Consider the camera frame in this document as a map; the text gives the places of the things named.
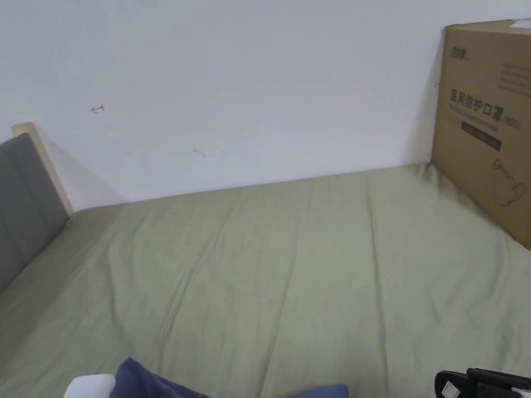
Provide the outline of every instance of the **black label on box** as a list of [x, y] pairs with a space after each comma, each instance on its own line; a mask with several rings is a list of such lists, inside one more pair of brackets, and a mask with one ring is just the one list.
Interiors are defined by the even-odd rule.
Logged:
[[501, 144], [502, 142], [498, 140], [497, 138], [493, 137], [490, 134], [487, 134], [486, 132], [480, 130], [477, 127], [474, 127], [471, 124], [468, 124], [467, 122], [461, 122], [461, 130], [464, 132], [467, 132], [472, 137], [476, 137], [481, 142], [484, 142], [488, 146], [491, 146], [492, 148], [496, 149], [497, 151], [501, 150]]

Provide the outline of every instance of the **cardboard box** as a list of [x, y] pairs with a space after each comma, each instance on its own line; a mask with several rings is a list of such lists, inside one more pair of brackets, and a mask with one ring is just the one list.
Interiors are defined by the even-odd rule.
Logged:
[[531, 249], [531, 21], [446, 27], [432, 162]]

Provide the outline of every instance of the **white wall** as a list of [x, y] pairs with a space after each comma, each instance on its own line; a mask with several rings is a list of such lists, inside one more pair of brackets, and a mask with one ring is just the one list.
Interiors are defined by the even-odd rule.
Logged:
[[530, 15], [529, 0], [3, 2], [0, 139], [36, 123], [76, 209], [425, 161], [441, 28]]

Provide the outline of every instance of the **mark on wall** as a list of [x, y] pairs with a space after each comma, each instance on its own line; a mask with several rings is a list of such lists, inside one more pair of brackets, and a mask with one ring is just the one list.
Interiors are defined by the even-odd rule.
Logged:
[[99, 108], [95, 108], [95, 107], [92, 107], [92, 112], [94, 112], [95, 114], [98, 113], [99, 110], [105, 110], [105, 108], [103, 107], [103, 104], [101, 104], [101, 106]]
[[203, 153], [201, 151], [198, 151], [196, 148], [194, 148], [194, 153], [198, 153], [199, 155], [202, 155], [204, 158], [207, 157], [207, 154], [206, 153]]

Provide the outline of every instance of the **red mark on wall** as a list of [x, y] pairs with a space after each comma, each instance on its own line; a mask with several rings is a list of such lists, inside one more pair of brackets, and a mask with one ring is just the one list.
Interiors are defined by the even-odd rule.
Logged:
[[98, 113], [99, 110], [105, 110], [105, 108], [103, 107], [103, 104], [101, 104], [101, 106], [99, 108], [95, 108], [95, 107], [92, 107], [92, 112], [94, 112], [95, 114]]

